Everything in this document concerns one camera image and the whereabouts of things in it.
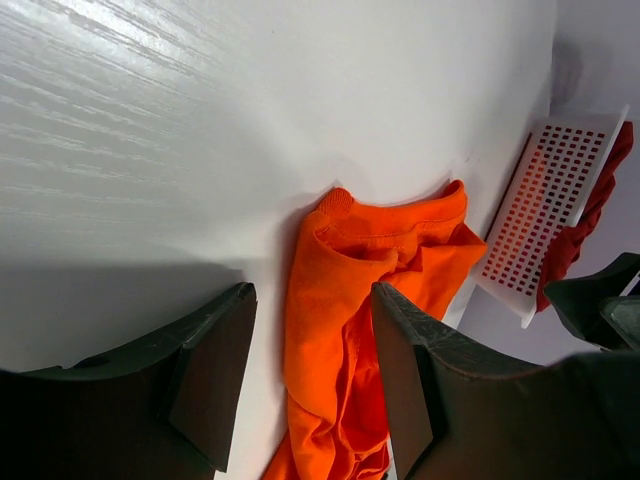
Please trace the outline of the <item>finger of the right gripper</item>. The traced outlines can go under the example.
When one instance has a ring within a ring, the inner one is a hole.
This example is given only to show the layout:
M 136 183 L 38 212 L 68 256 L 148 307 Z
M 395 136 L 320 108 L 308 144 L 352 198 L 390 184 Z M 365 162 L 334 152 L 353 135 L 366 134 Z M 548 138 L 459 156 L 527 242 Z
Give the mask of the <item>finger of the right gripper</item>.
M 574 337 L 609 351 L 639 349 L 639 255 L 620 254 L 603 270 L 547 284 L 544 295 Z

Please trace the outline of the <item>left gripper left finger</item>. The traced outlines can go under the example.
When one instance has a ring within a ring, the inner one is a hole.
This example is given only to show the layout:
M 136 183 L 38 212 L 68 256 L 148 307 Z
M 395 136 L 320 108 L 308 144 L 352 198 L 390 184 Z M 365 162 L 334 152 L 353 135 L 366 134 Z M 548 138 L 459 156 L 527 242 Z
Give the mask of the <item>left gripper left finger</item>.
M 257 294 L 239 283 L 118 348 L 1 374 L 5 479 L 212 479 L 227 470 Z

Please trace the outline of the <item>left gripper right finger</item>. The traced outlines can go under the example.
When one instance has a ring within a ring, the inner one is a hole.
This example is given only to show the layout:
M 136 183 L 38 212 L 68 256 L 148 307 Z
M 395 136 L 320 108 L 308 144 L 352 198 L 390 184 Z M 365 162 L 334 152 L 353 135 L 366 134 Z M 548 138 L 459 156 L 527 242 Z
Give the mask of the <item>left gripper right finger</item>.
M 371 291 L 394 466 L 401 479 L 635 479 L 639 357 L 539 366 Z

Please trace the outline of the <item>orange t shirt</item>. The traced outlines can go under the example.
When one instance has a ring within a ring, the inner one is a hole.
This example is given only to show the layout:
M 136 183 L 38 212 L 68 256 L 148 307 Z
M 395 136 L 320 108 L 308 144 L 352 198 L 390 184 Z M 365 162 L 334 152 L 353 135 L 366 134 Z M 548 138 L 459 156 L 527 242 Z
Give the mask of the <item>orange t shirt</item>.
M 380 479 L 389 428 L 371 287 L 442 319 L 484 255 L 455 180 L 435 199 L 380 207 L 331 190 L 301 223 L 284 309 L 286 433 L 268 479 Z

